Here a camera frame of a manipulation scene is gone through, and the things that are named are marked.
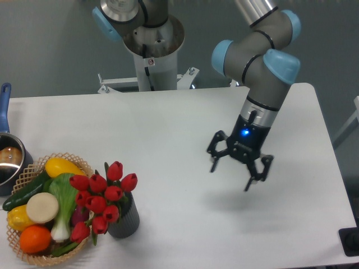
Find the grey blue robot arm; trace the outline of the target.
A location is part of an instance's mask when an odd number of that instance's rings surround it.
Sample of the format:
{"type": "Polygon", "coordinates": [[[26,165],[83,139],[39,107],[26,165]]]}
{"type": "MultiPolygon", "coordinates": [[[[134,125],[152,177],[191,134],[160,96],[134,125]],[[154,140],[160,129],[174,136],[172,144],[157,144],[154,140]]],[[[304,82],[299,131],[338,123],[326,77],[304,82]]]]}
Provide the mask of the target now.
{"type": "MultiPolygon", "coordinates": [[[[249,92],[232,133],[218,131],[207,152],[213,164],[228,155],[247,166],[249,183],[263,182],[273,157],[261,147],[300,70],[300,61],[283,49],[299,36],[301,23],[274,1],[236,4],[251,33],[241,42],[218,43],[211,65],[249,92]]],[[[185,33],[167,1],[101,1],[92,16],[108,39],[122,41],[133,55],[140,91],[177,89],[177,53],[185,33]]]]}

